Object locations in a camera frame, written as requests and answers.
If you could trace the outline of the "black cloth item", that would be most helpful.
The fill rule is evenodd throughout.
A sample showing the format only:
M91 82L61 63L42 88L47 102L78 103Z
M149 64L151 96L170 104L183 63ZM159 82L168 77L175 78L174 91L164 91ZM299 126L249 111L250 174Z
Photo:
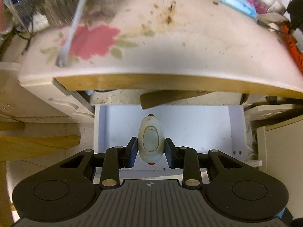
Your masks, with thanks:
M290 15L291 26L293 30L299 29L302 31L303 21L303 0L292 0L288 4L287 12Z

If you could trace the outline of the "blue tissue pack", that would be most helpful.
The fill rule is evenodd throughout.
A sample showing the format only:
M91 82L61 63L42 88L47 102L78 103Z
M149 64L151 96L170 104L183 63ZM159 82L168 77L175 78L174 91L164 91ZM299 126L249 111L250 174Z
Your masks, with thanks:
M218 0L220 3L224 3L237 11L248 15L252 18L257 18L257 12L255 7L247 0Z

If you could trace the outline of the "white oval device red ends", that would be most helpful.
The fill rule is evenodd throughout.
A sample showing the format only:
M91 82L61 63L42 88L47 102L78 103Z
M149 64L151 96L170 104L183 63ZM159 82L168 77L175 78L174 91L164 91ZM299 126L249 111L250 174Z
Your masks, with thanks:
M138 150L140 158L149 165L161 160L164 154L164 131L161 121L149 114L140 124Z

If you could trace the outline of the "white drawer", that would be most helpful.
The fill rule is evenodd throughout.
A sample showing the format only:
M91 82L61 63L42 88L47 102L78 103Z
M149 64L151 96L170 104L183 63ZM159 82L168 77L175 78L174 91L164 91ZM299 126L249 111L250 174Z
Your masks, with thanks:
M96 106L94 151L104 153L110 147L127 146L149 114L161 121L164 136L176 147L190 147L198 153L220 150L241 161L250 158L240 106L159 106L147 110L140 106Z
M292 119L302 115L302 105L259 105L244 112L245 121Z

